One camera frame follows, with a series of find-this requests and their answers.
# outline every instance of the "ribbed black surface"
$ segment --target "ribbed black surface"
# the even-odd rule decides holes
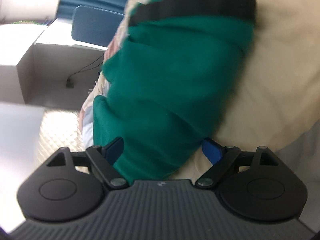
[[[111,192],[90,215],[64,224],[28,220],[15,240],[308,240],[313,233],[297,220],[251,223],[221,206],[215,194],[187,180],[137,181]]]

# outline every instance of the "power cord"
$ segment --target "power cord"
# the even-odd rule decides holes
[[[95,67],[92,67],[92,68],[89,68],[89,69],[85,69],[87,67],[89,67],[90,65],[92,65],[93,63],[97,62],[99,59],[101,59],[103,57],[104,54],[102,54],[99,58],[97,58],[94,62],[90,63],[89,65],[81,68],[79,71],[77,72],[74,72],[73,74],[71,74],[68,78],[67,78],[67,82],[66,82],[66,88],[73,88],[74,87],[74,84],[73,84],[73,81],[71,80],[71,77],[78,74],[78,73],[82,73],[82,72],[86,72],[86,71],[89,71],[89,70],[92,70],[92,69],[95,69],[99,66],[101,66],[103,64],[103,62],[99,63],[97,66]]]

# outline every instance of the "green cloth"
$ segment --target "green cloth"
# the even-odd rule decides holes
[[[128,28],[103,65],[111,83],[93,102],[93,139],[124,139],[114,164],[130,183],[165,179],[211,137],[247,52],[254,24],[189,16]]]

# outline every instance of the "white table surface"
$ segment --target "white table surface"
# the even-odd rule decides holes
[[[35,24],[0,25],[0,66],[16,66],[45,29]]]
[[[43,113],[42,107],[0,102],[0,226],[6,232],[24,221],[16,194],[36,168]]]

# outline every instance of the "beige pillow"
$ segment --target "beige pillow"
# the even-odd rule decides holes
[[[254,46],[213,139],[273,151],[320,118],[320,0],[257,0]],[[211,163],[198,150],[171,178],[199,178]]]

